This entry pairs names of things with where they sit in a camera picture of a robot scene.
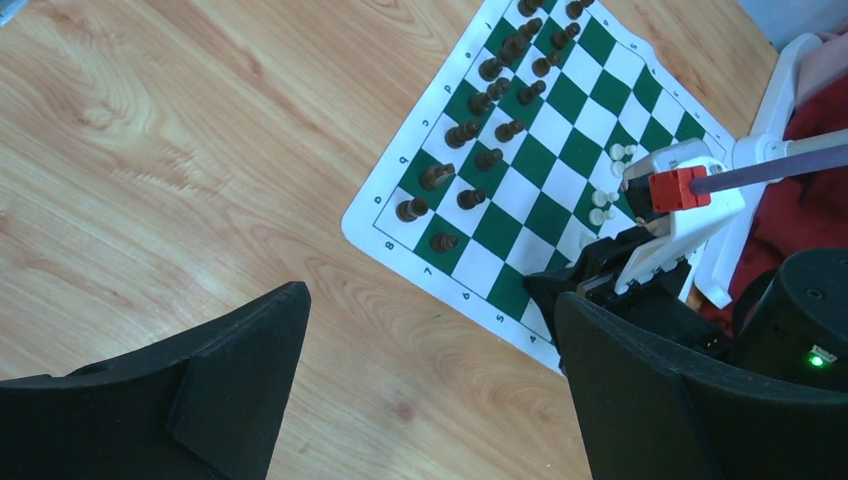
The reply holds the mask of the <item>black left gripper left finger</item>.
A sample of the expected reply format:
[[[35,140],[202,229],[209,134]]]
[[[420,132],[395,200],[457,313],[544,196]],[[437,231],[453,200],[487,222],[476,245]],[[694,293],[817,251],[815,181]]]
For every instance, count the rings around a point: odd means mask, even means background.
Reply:
[[[311,307],[302,282],[144,348],[1,384],[5,479],[263,479]]]

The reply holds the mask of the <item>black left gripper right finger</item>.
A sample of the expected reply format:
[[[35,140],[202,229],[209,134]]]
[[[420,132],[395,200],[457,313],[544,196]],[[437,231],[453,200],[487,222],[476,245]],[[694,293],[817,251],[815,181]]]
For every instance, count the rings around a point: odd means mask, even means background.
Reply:
[[[742,370],[573,293],[554,316],[596,479],[843,479],[847,397]]]

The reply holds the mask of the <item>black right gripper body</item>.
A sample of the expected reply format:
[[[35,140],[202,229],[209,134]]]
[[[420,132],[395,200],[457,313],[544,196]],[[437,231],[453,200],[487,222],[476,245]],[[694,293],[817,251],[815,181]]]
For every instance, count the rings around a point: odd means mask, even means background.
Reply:
[[[691,265],[676,261],[671,271],[659,271],[645,283],[634,283],[623,294],[614,291],[615,281],[635,250],[654,236],[635,226],[583,248],[571,267],[527,275],[523,286],[540,308],[558,353],[564,341],[559,338],[555,305],[566,292],[584,297],[624,321],[666,340],[706,356],[722,360],[731,347],[730,336],[706,320],[679,298]]]

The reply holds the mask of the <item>green white chess board mat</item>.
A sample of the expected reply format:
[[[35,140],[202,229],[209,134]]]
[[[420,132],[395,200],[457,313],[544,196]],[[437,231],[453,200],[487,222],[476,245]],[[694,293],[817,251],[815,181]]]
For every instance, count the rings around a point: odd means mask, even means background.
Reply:
[[[498,78],[508,92],[481,116],[468,100],[489,84],[480,65],[533,18],[543,25]],[[458,123],[479,119],[480,134],[462,148],[445,143]],[[344,214],[346,239],[422,290],[556,369],[558,353],[526,275],[575,261],[590,241],[634,224],[623,198],[589,223],[596,190],[619,185],[610,171],[614,143],[637,144],[625,163],[688,139],[705,141],[726,161],[732,135],[666,70],[652,47],[598,1],[486,1],[473,17]],[[455,175],[425,191],[419,175],[452,163]],[[484,203],[457,205],[466,189]],[[415,197],[428,213],[405,223],[397,205]],[[447,253],[430,248],[437,233],[456,235]]]

